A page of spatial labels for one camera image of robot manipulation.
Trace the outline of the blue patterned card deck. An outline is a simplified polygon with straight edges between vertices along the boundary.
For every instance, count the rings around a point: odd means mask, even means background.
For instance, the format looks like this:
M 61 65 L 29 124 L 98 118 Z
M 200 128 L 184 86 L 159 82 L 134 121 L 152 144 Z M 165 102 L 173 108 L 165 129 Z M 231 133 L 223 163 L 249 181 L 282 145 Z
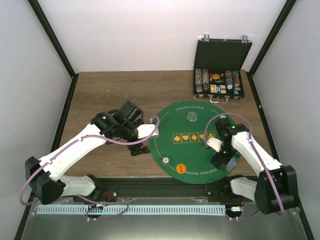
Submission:
M 226 164 L 225 169 L 230 172 L 237 165 L 237 161 L 232 157 L 229 162 Z

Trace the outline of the orange round blind button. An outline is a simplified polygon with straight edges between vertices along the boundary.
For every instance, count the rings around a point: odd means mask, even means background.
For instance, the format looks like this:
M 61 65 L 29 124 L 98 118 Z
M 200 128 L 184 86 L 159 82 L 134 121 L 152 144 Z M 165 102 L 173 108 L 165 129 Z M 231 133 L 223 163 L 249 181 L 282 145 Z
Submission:
M 185 166 L 184 164 L 179 163 L 179 164 L 176 166 L 175 170 L 176 170 L 176 172 L 177 172 L 178 174 L 185 174 L 186 171 L 187 171 L 187 168 L 186 168 L 186 166 Z

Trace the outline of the clear round dealer button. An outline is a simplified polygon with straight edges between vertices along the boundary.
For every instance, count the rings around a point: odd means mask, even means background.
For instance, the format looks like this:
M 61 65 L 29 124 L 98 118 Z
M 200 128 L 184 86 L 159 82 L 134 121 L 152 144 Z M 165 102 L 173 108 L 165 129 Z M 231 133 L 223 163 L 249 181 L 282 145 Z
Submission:
M 198 119 L 198 115 L 196 112 L 188 112 L 186 115 L 186 118 L 190 121 L 190 122 L 195 122 Z

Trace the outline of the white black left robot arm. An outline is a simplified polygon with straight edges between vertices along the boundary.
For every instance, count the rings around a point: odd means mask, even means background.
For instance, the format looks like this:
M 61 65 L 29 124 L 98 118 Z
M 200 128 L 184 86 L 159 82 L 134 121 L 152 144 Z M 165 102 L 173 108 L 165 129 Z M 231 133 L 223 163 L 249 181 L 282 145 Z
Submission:
M 120 109 L 98 113 L 74 138 L 46 156 L 25 162 L 26 182 L 43 205 L 61 197 L 78 196 L 97 202 L 103 187 L 92 174 L 66 176 L 65 172 L 85 155 L 104 144 L 127 146 L 132 156 L 148 154 L 144 141 L 159 134 L 157 116 L 144 123 L 144 112 L 131 101 Z

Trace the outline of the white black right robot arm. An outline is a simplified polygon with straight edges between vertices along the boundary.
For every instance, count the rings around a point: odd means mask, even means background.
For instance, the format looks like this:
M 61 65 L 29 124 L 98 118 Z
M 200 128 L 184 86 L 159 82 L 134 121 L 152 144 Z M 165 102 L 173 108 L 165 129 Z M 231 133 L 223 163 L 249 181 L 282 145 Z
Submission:
M 209 120 L 214 123 L 218 138 L 207 137 L 206 148 L 215 151 L 211 163 L 219 170 L 231 170 L 240 154 L 251 166 L 257 180 L 237 177 L 222 188 L 223 198 L 229 202 L 239 196 L 256 203 L 265 215 L 283 214 L 299 204 L 297 174 L 290 165 L 283 165 L 259 145 L 252 134 L 250 124 L 232 124 L 225 113 Z

